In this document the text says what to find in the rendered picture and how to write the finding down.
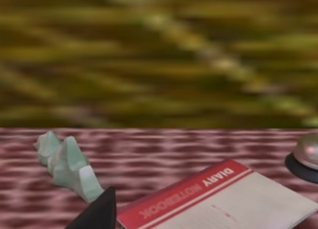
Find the white line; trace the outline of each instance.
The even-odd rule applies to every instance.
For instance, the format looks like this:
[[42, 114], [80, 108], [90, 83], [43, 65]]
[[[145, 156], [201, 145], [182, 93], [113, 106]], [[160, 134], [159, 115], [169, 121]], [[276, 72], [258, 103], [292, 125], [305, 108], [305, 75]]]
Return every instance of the white line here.
[[220, 188], [222, 188], [222, 187], [224, 187], [224, 186], [226, 186], [226, 185], [229, 185], [230, 183], [232, 183], [232, 182], [235, 181], [236, 179], [240, 178], [241, 176], [247, 174], [248, 172], [252, 172], [252, 170], [251, 170], [251, 169], [247, 169], [246, 171], [244, 171], [244, 172], [242, 172], [242, 173], [236, 175], [235, 177], [233, 177], [233, 178], [229, 179], [228, 181], [226, 181], [226, 182], [220, 184], [219, 186], [217, 186], [217, 187], [211, 189], [210, 191], [208, 191], [208, 192], [206, 192], [206, 193], [200, 195], [199, 197], [193, 199], [192, 201], [189, 201], [189, 202], [187, 202], [187, 203], [181, 205], [180, 207], [178, 207], [178, 208], [176, 208], [176, 209], [170, 211], [169, 213], [167, 213], [167, 214], [165, 214], [165, 215], [163, 215], [163, 216], [161, 216], [161, 217], [159, 217], [159, 218], [156, 218], [156, 219], [152, 220], [151, 222], [149, 222], [149, 223], [143, 225], [142, 227], [139, 227], [138, 229], [146, 229], [147, 227], [149, 227], [149, 226], [155, 224], [156, 222], [159, 222], [159, 221], [161, 221], [162, 219], [165, 219], [165, 218], [169, 217], [171, 214], [174, 214], [174, 213], [176, 213], [176, 212], [182, 210], [183, 208], [189, 206], [190, 204], [199, 201], [200, 199], [202, 199], [202, 198], [204, 198], [205, 196], [207, 196], [207, 195], [213, 193], [214, 191], [217, 191], [217, 190], [219, 190]]

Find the diary notebook text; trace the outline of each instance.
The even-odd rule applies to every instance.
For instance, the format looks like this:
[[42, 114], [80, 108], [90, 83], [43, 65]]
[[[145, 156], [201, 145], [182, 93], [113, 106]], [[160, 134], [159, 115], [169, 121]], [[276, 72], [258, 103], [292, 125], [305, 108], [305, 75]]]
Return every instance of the diary notebook text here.
[[119, 208], [126, 229], [291, 229], [318, 204], [234, 161]]

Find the blurry green background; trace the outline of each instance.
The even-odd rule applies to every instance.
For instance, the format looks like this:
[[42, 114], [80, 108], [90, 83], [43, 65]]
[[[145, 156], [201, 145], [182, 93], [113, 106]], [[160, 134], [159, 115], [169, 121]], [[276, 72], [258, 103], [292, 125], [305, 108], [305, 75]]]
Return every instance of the blurry green background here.
[[0, 0], [0, 125], [318, 125], [318, 0]]

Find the red brick floor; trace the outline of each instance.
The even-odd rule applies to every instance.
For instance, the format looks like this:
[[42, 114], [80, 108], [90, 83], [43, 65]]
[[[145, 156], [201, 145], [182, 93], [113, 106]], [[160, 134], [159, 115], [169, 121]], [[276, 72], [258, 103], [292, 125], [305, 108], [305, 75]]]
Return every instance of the red brick floor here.
[[[85, 207], [73, 191], [52, 185], [32, 147], [48, 129], [0, 128], [0, 228], [62, 229]], [[56, 129], [73, 135], [104, 187], [117, 187], [118, 206], [233, 158], [318, 200], [318, 186], [284, 167], [301, 130]], [[318, 214], [297, 229], [317, 229]]]

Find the notebook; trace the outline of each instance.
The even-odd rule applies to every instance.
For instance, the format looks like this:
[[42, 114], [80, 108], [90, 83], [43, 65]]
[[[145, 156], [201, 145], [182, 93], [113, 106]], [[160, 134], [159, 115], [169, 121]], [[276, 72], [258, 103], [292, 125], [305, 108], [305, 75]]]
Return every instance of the notebook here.
[[318, 204], [225, 160], [118, 209], [125, 229], [292, 229]]

